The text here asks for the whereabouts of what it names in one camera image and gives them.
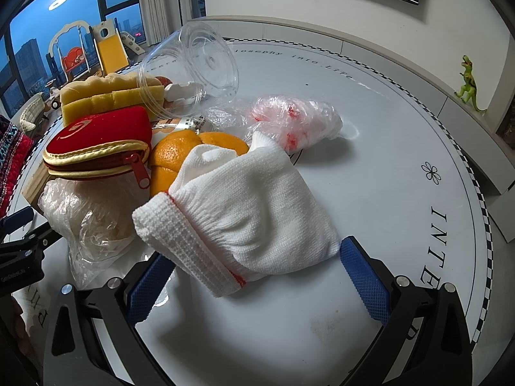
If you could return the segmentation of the red zipper pouch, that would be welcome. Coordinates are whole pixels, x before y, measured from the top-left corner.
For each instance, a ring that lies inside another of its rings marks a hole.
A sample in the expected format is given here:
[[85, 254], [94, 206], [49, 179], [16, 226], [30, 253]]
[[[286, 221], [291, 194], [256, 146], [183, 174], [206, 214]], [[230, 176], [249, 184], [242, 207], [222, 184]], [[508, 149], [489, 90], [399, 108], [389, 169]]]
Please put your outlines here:
[[95, 113], [65, 126], [48, 143], [43, 161], [63, 179], [101, 179], [131, 172], [141, 189], [150, 186], [145, 164], [152, 127], [142, 106]]

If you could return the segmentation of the green toy dinosaur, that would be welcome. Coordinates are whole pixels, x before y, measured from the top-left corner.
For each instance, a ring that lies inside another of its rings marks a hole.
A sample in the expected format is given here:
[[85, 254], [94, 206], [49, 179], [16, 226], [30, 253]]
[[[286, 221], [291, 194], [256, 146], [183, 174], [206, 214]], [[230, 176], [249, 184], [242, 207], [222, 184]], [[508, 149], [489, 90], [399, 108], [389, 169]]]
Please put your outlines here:
[[486, 109], [480, 108], [477, 105], [477, 84], [472, 74], [473, 63], [467, 55], [462, 56], [461, 65], [464, 70], [460, 75], [462, 76], [464, 83], [460, 87], [459, 91], [454, 92], [454, 94], [464, 105], [471, 104], [476, 112], [485, 114]]

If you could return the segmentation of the yellow children slide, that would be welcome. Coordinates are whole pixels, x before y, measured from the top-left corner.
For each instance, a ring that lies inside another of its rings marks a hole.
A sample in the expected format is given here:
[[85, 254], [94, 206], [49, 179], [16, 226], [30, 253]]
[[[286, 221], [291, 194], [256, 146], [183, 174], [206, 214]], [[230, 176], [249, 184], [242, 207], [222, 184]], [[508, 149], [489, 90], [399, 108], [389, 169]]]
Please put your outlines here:
[[91, 26], [90, 33], [104, 76], [129, 66], [128, 56], [122, 44], [120, 33], [112, 19]]

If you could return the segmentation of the white children swing set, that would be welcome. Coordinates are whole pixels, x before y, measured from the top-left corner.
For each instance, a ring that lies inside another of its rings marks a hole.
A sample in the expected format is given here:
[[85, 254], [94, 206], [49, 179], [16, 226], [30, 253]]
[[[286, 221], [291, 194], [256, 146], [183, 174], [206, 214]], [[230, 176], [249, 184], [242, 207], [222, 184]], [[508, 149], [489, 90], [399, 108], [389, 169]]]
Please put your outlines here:
[[[65, 55], [59, 47], [59, 38], [71, 30], [78, 34], [79, 45], [71, 47]], [[50, 40], [45, 58], [53, 78], [64, 86], [71, 81], [91, 74], [92, 66], [86, 55], [85, 39], [82, 32], [89, 32], [90, 25], [84, 20], [65, 24]]]

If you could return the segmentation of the white snack wrapper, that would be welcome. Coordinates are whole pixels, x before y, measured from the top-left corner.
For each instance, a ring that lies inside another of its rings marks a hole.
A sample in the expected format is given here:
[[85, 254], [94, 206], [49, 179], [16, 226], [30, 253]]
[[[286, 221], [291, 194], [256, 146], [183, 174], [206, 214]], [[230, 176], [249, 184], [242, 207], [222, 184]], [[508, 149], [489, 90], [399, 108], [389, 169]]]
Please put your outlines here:
[[160, 119], [153, 123], [152, 129], [156, 132], [172, 133], [182, 130], [192, 130], [199, 133], [204, 127], [206, 119], [203, 116], [191, 118]]

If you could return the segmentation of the pink white plastic bag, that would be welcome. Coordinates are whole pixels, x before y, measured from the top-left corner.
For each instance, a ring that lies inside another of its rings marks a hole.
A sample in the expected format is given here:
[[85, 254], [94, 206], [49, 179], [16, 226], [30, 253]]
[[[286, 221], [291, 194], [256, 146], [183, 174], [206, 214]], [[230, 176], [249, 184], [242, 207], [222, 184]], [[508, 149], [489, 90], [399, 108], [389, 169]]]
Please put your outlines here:
[[288, 154], [332, 140], [343, 127], [341, 116], [328, 103], [289, 96], [258, 98], [246, 116], [250, 130], [267, 135]]

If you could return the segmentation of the white knit glove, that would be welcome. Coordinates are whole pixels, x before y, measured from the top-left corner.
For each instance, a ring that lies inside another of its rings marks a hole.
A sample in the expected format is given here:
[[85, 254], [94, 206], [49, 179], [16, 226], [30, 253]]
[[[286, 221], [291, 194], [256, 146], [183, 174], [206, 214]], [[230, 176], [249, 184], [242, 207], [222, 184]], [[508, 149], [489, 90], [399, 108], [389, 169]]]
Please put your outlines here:
[[168, 190], [132, 218], [147, 245], [215, 297], [317, 265], [341, 244], [287, 153], [260, 132], [243, 155], [194, 147]]

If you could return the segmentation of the clear plastic bag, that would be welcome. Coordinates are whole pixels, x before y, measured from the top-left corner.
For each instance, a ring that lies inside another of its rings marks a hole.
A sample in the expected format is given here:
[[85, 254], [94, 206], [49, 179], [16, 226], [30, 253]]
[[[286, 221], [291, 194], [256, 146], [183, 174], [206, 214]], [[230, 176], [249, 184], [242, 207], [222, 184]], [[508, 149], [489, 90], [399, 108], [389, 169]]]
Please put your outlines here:
[[105, 179], [49, 180], [38, 206], [67, 241], [71, 275], [87, 287], [136, 240], [132, 213], [149, 199], [131, 173]]

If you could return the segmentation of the brown cardboard piece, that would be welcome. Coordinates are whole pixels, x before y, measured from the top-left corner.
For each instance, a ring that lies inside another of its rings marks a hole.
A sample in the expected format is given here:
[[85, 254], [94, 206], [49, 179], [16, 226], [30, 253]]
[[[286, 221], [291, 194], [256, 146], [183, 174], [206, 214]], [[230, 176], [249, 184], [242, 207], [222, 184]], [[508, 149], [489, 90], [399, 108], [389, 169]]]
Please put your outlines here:
[[42, 214], [42, 210], [38, 205], [38, 200], [44, 192], [46, 183], [52, 179], [45, 163], [41, 161], [32, 176], [24, 183], [22, 188], [22, 196], [38, 213]]

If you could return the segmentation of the yellow sponge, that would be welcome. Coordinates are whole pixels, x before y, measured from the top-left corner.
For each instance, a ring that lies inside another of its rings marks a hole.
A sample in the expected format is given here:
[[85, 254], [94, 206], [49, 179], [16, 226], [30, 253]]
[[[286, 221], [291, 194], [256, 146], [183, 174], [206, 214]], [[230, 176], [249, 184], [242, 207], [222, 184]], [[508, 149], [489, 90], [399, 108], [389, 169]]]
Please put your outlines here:
[[148, 118], [155, 121], [157, 116], [144, 100], [144, 88], [138, 86], [138, 73], [112, 72], [106, 77], [96, 75], [84, 81], [73, 81], [60, 91], [63, 126], [97, 113], [110, 112], [129, 106], [143, 106]]

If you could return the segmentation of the white curtain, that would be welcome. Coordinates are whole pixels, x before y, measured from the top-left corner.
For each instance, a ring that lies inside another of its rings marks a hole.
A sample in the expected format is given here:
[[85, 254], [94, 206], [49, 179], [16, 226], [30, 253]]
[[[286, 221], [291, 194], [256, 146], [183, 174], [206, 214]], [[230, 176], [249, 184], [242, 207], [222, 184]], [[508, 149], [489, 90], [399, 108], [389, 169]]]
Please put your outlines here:
[[182, 27], [179, 0], [139, 0], [147, 45], [159, 44]]

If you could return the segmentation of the orange fruit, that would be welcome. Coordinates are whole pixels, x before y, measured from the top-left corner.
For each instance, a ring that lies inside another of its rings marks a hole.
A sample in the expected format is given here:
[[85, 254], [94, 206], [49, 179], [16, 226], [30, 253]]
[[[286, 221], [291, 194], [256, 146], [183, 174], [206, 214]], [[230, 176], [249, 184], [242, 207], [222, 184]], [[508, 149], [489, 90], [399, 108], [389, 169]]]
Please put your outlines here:
[[207, 144], [234, 150], [237, 155], [249, 151], [249, 146], [238, 137], [220, 132], [196, 134], [182, 130], [168, 134], [153, 148], [148, 158], [151, 171], [149, 195], [165, 192], [174, 182], [189, 152], [196, 146]]

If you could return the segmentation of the red patterned table blanket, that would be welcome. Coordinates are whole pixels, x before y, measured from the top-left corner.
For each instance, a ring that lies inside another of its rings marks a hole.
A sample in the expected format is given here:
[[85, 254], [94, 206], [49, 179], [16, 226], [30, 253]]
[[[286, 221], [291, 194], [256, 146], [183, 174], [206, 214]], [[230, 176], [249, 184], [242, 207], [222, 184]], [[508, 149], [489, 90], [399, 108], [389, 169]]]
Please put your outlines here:
[[17, 178], [31, 149], [32, 140], [5, 116], [1, 116], [1, 217], [4, 217], [7, 213]]

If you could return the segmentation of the toy ride-on car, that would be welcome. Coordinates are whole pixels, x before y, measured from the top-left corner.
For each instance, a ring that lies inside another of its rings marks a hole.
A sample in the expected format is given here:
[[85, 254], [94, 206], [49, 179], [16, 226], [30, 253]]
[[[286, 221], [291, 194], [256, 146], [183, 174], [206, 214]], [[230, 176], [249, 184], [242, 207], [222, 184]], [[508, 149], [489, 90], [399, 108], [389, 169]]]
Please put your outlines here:
[[56, 82], [57, 80], [54, 78], [46, 84], [46, 87], [49, 89], [49, 98], [45, 101], [45, 109], [47, 111], [50, 109], [56, 110], [61, 107], [60, 91]]

